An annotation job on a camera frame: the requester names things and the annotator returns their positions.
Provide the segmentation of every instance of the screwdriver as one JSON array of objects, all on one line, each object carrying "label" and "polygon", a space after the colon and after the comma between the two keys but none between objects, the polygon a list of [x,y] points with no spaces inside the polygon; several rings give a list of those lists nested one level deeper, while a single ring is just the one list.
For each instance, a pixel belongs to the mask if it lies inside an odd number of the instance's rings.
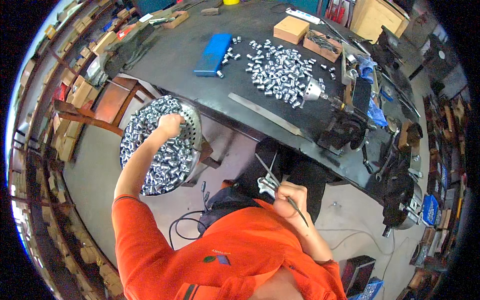
[{"label": "screwdriver", "polygon": [[[255,153],[255,156],[257,157],[257,159],[260,161],[260,163],[262,164],[262,166],[265,168],[265,170],[267,170],[268,174],[270,174],[270,177],[273,179],[273,181],[275,182],[275,184],[277,185],[273,190],[277,191],[278,190],[278,187],[280,186],[280,182],[278,181],[278,179],[275,177],[275,175],[273,175],[272,171],[267,167],[267,165],[264,163],[264,161],[260,158],[260,156],[258,156],[258,154]],[[305,219],[305,217],[303,216],[303,214],[301,213],[301,211],[299,210],[297,204],[292,200],[292,198],[290,197],[287,197],[287,200],[288,200],[288,203],[290,203],[293,208],[297,211],[297,213],[299,213],[299,215],[301,216],[301,218],[303,219],[303,221],[305,221],[305,224],[308,226],[308,222],[307,222],[307,219]]]}]

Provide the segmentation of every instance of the wooden crate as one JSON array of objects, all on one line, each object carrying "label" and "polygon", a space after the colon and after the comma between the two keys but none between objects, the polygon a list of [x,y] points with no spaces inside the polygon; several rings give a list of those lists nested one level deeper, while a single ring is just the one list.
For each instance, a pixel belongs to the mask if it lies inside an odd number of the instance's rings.
[{"label": "wooden crate", "polygon": [[406,16],[407,13],[394,3],[384,0],[357,0],[350,30],[365,39],[371,39],[371,43],[375,44],[382,33],[382,25],[400,37],[409,23]]}]

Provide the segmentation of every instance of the blue block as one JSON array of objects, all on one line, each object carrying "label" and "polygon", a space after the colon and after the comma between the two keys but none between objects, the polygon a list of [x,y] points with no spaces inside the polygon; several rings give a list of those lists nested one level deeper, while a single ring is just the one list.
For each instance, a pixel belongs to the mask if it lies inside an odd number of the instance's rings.
[{"label": "blue block", "polygon": [[220,63],[223,60],[223,56],[227,52],[230,46],[232,35],[229,34],[216,34],[208,42],[205,47],[202,57],[197,63],[197,66],[193,72],[197,76],[216,76],[216,72],[220,69]]}]

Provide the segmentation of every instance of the blue cloth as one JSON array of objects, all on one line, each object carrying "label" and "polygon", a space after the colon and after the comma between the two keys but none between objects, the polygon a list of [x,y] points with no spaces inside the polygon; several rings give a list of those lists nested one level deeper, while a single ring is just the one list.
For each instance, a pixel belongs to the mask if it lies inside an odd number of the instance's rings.
[{"label": "blue cloth", "polygon": [[368,111],[367,115],[373,122],[379,126],[387,126],[388,123],[385,120],[384,112],[377,107],[375,102],[373,101],[373,97],[375,97],[375,93],[372,92],[370,94],[370,102],[368,104]]},{"label": "blue cloth", "polygon": [[377,63],[373,61],[370,56],[367,58],[364,58],[360,54],[355,54],[354,56],[359,62],[360,77],[366,79],[370,84],[373,84],[373,77],[371,73],[373,72],[373,68],[377,65]]}]

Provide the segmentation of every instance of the orange shirt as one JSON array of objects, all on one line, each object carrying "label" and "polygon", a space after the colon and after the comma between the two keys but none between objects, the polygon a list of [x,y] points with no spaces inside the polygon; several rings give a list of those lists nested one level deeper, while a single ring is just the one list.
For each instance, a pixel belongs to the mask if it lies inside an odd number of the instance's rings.
[{"label": "orange shirt", "polygon": [[119,196],[112,207],[115,252],[128,299],[248,299],[280,267],[304,299],[346,299],[338,263],[315,263],[273,207],[248,207],[216,221],[203,237],[174,251],[148,206]]}]

